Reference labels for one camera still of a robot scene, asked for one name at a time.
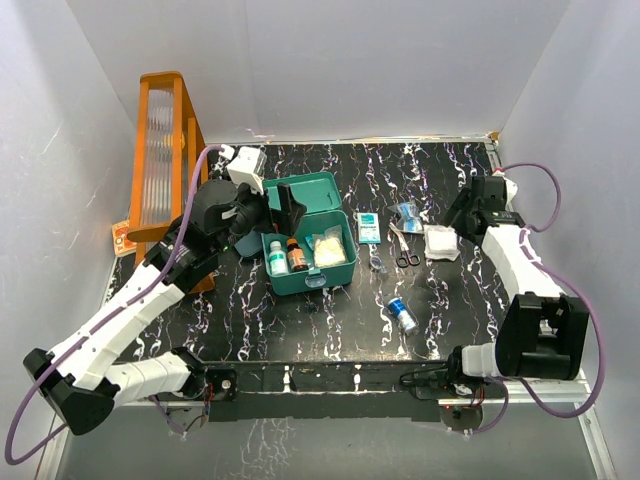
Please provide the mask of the white medicine bottle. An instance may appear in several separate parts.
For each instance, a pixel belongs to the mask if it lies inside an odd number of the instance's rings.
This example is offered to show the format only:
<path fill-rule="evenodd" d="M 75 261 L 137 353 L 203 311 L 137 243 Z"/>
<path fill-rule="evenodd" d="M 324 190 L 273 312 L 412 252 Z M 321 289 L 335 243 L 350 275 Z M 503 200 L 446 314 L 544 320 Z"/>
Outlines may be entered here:
<path fill-rule="evenodd" d="M 280 241 L 272 241 L 268 255 L 268 264 L 272 276 L 281 276 L 289 273 L 287 254 Z"/>

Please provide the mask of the brown orange-cap bottle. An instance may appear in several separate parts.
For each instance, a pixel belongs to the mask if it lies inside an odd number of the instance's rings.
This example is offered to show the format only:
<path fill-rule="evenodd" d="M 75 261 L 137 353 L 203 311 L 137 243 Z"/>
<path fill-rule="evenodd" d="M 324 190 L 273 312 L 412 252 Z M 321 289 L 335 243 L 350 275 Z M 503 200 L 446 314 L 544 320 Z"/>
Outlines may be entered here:
<path fill-rule="evenodd" d="M 309 269 L 304 251 L 295 238 L 289 238 L 286 242 L 287 258 L 292 272 L 306 271 Z"/>

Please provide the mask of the teal medicine box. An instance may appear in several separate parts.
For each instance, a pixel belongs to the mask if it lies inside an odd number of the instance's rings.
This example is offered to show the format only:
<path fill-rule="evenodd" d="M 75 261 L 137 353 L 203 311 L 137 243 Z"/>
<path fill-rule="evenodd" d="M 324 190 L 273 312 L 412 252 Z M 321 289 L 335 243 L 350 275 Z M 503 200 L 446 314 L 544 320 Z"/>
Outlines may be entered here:
<path fill-rule="evenodd" d="M 278 241 L 286 249 L 289 237 L 278 233 L 264 234 L 263 256 L 273 291 L 280 296 L 287 296 L 349 284 L 354 275 L 357 248 L 349 219 L 342 210 L 342 196 L 334 175 L 316 172 L 264 181 L 263 186 L 269 194 L 269 206 L 274 209 L 281 208 L 277 192 L 280 183 L 289 184 L 294 199 L 307 207 L 307 213 L 302 217 L 293 238 L 304 252 L 309 268 L 274 274 L 269 259 L 271 244 Z M 328 234 L 337 237 L 342 246 L 341 261 L 332 265 L 318 263 L 315 254 L 316 244 L 323 243 Z"/>

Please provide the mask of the dark teal tray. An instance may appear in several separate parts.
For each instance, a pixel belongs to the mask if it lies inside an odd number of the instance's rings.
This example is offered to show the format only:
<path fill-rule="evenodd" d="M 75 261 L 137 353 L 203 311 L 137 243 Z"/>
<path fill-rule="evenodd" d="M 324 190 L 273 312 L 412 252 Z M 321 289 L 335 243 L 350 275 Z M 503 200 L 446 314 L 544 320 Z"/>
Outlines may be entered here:
<path fill-rule="evenodd" d="M 235 243 L 234 249 L 245 259 L 260 256 L 263 252 L 262 235 L 256 231 L 251 231 Z"/>

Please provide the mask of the beige gauze bag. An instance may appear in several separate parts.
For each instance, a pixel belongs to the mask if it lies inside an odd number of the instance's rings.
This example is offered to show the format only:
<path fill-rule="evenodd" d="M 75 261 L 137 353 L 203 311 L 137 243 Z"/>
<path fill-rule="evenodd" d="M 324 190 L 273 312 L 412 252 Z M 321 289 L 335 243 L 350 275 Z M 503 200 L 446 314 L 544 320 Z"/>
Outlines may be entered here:
<path fill-rule="evenodd" d="M 340 225 L 330 227 L 321 234 L 307 235 L 305 240 L 313 253 L 314 267 L 330 268 L 347 262 Z"/>

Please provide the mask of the clear bag blue item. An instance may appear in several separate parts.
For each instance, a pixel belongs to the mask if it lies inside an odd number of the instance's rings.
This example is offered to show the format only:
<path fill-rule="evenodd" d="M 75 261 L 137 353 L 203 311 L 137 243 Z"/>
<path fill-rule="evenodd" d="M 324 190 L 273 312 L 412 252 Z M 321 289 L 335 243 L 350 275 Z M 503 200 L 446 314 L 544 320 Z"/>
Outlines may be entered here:
<path fill-rule="evenodd" d="M 388 207 L 392 223 L 402 232 L 421 234 L 424 231 L 420 211 L 414 201 L 401 202 Z"/>

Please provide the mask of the teal wipe packet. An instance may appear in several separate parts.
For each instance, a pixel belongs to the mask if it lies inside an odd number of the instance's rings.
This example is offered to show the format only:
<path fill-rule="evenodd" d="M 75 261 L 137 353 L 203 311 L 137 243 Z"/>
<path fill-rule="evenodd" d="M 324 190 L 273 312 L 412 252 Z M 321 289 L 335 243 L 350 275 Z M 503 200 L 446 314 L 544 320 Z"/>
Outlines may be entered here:
<path fill-rule="evenodd" d="M 381 233 L 379 216 L 375 212 L 356 214 L 358 241 L 360 244 L 380 244 Z"/>

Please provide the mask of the white blue bandage roll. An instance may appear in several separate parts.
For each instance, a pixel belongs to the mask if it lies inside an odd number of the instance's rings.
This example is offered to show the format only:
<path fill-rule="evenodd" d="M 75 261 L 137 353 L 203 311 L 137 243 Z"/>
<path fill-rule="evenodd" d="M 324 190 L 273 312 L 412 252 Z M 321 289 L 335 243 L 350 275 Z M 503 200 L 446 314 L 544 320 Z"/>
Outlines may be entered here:
<path fill-rule="evenodd" d="M 406 334 L 411 335 L 418 328 L 416 320 L 406 308 L 404 302 L 399 297 L 393 297 L 387 302 L 390 314 L 396 319 L 399 328 Z"/>

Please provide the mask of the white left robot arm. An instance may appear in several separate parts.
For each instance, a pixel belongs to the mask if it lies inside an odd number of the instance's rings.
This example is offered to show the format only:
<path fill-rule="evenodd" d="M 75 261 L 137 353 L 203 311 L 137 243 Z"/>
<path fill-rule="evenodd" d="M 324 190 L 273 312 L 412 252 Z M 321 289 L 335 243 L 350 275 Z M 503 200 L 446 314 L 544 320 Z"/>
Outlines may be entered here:
<path fill-rule="evenodd" d="M 285 182 L 278 203 L 242 183 L 210 180 L 191 188 L 183 214 L 144 256 L 126 284 L 80 329 L 50 350 L 35 348 L 23 365 L 36 392 L 75 435 L 98 427 L 123 404 L 178 392 L 200 396 L 207 376 L 184 350 L 119 364 L 126 347 L 218 267 L 218 257 L 252 231 L 294 234 L 306 206 Z"/>

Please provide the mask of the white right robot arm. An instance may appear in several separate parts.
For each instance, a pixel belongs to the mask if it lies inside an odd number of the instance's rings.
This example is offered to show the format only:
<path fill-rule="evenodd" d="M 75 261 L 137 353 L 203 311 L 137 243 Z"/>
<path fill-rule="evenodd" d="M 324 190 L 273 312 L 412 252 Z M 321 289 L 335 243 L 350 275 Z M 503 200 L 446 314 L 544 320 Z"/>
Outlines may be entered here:
<path fill-rule="evenodd" d="M 447 388 L 466 397 L 482 378 L 573 380 L 578 375 L 589 312 L 541 270 L 522 217 L 507 209 L 508 180 L 475 176 L 444 223 L 491 260 L 510 303 L 493 343 L 458 346 L 447 359 Z"/>

